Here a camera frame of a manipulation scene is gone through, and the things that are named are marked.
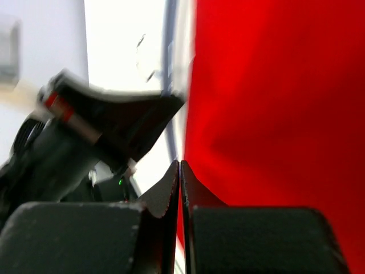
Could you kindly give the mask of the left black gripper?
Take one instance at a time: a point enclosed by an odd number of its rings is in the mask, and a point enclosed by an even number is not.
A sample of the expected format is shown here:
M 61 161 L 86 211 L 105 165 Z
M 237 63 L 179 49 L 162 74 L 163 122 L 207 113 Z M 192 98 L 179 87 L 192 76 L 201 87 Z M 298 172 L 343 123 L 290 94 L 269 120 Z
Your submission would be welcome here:
M 76 133 L 54 120 L 23 122 L 1 167 L 1 224 L 21 204 L 60 201 L 99 159 L 115 171 L 138 162 L 184 104 L 174 94 L 91 87 L 66 70 L 40 89 L 39 101 Z

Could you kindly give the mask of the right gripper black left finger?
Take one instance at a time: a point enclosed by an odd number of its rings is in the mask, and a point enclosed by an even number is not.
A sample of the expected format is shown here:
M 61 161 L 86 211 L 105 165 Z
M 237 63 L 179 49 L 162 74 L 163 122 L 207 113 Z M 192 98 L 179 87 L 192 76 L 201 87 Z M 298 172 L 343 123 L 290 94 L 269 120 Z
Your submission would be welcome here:
M 173 273 L 179 163 L 129 203 L 29 202 L 1 232 L 2 273 Z

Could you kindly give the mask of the red trousers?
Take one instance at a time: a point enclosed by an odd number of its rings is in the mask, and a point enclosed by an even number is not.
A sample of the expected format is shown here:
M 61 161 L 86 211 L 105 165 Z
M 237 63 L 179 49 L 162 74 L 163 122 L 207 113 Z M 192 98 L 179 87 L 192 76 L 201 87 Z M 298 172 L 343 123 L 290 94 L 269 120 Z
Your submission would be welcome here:
M 364 2 L 197 1 L 185 160 L 231 206 L 309 206 L 364 272 Z

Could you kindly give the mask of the light blue hanger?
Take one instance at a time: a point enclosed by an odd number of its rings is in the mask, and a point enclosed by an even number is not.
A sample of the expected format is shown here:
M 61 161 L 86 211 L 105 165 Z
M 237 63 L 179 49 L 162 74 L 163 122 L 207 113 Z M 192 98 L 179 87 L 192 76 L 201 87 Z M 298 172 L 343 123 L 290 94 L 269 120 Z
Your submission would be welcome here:
M 166 1 L 162 43 L 163 95 L 188 99 L 194 58 L 195 1 Z M 165 135 L 170 160 L 184 154 L 188 104 L 168 123 Z

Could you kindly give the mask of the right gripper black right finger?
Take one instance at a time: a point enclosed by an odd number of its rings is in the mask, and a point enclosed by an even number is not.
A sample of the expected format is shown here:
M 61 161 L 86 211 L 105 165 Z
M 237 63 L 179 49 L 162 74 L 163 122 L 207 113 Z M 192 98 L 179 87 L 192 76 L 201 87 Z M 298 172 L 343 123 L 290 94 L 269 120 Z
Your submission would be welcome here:
M 233 207 L 180 164 L 187 273 L 349 273 L 326 218 L 308 207 Z

